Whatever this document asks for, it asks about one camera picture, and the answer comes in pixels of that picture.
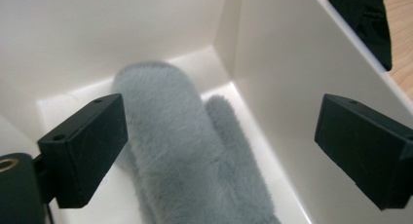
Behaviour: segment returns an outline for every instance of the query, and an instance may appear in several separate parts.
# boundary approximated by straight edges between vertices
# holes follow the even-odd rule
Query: black mount
[[[0,157],[1,223],[45,223],[53,198],[60,208],[79,208],[92,198],[115,162],[128,130],[122,96],[90,102],[38,141],[34,160]]]
[[[326,94],[316,143],[377,207],[406,207],[413,194],[413,130],[358,101]]]

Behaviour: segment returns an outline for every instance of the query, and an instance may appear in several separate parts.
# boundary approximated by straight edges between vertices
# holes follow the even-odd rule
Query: white box
[[[405,223],[380,211],[314,142],[324,93],[413,128],[413,108],[326,0],[0,0],[0,155],[36,140],[114,75],[144,60],[181,67],[203,97],[232,100],[284,224]],[[140,223],[114,166],[91,203],[57,223]]]

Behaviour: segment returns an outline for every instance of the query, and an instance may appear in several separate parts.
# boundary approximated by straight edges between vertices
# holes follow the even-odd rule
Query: fuzzy fabric
[[[229,101],[213,96],[206,102],[206,112],[224,146],[220,171],[238,215],[244,223],[281,223],[273,214],[267,186]]]
[[[163,62],[128,67],[113,92],[124,98],[122,155],[145,223],[279,223],[234,113],[216,120],[215,111],[232,111],[227,102],[214,98],[206,111],[190,80]],[[240,147],[228,143],[238,135]]]

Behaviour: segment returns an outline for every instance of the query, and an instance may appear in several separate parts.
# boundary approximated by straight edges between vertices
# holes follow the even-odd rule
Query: black plastic block
[[[90,102],[43,136],[39,148],[56,177],[59,207],[83,207],[128,141],[120,94]]]
[[[413,130],[352,99],[326,94],[316,143],[380,209],[412,194]]]

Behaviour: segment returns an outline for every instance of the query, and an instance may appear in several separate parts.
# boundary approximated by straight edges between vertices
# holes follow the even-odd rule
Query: wooden surface
[[[413,101],[413,0],[385,0],[385,5],[393,56],[388,74]]]

